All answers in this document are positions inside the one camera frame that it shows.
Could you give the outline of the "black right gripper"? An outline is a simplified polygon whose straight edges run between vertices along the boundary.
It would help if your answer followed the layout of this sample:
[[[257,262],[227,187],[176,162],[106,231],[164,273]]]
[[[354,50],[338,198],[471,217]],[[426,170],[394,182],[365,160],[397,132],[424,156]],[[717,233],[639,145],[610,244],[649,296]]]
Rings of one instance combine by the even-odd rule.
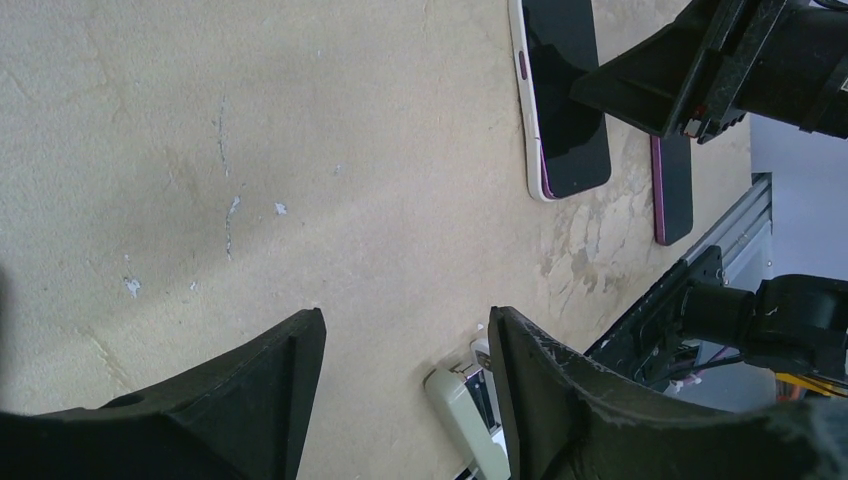
[[[575,80],[571,98],[639,130],[706,143],[753,114],[847,137],[844,1],[692,1]]]

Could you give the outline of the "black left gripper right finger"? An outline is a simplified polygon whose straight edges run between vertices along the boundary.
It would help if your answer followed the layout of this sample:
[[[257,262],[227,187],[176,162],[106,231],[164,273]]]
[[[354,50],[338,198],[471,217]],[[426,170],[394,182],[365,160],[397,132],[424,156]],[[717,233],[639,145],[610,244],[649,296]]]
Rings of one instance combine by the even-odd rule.
[[[679,401],[559,343],[519,311],[488,325],[515,479],[843,479],[847,405],[735,414]]]

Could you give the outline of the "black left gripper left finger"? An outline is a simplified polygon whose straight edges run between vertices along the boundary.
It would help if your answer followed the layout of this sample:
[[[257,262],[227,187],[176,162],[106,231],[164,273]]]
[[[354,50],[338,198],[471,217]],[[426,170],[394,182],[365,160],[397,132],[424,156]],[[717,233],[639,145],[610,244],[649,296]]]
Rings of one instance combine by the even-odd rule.
[[[326,340],[317,309],[96,408],[1,416],[5,479],[293,479]]]

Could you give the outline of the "purple smartphone black screen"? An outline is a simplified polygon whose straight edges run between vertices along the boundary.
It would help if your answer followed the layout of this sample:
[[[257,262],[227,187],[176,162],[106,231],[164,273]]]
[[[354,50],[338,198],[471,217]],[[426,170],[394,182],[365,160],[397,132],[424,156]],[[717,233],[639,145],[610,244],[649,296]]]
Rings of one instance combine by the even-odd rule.
[[[604,114],[571,98],[599,65],[590,1],[522,1],[519,57],[541,198],[555,201],[606,183],[612,172]]]

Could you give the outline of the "white phone case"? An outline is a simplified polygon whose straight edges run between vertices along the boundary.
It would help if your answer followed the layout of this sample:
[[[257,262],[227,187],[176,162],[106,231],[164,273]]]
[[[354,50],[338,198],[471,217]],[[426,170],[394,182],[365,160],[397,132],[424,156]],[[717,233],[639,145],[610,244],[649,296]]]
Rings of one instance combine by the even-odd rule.
[[[549,188],[545,157],[541,142],[538,112],[530,67],[527,30],[521,0],[508,0],[513,58],[518,87],[522,125],[525,137],[526,176],[528,192],[540,202],[555,200]]]

